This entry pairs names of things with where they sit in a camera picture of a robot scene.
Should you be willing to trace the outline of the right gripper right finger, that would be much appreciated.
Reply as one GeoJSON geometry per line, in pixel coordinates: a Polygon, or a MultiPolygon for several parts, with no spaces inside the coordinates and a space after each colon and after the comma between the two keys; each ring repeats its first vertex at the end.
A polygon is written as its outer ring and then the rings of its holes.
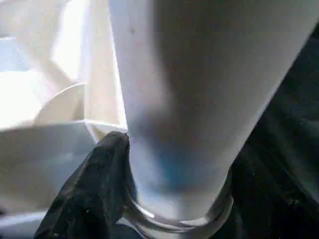
{"type": "Polygon", "coordinates": [[[319,208],[278,161],[245,146],[231,167],[226,239],[317,239],[319,208]]]}

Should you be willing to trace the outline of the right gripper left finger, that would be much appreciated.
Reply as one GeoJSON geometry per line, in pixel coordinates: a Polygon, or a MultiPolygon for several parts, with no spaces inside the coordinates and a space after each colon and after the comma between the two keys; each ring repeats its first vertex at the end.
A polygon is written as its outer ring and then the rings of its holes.
{"type": "Polygon", "coordinates": [[[35,239],[110,239],[124,210],[129,138],[103,137],[54,198],[35,239]]]}

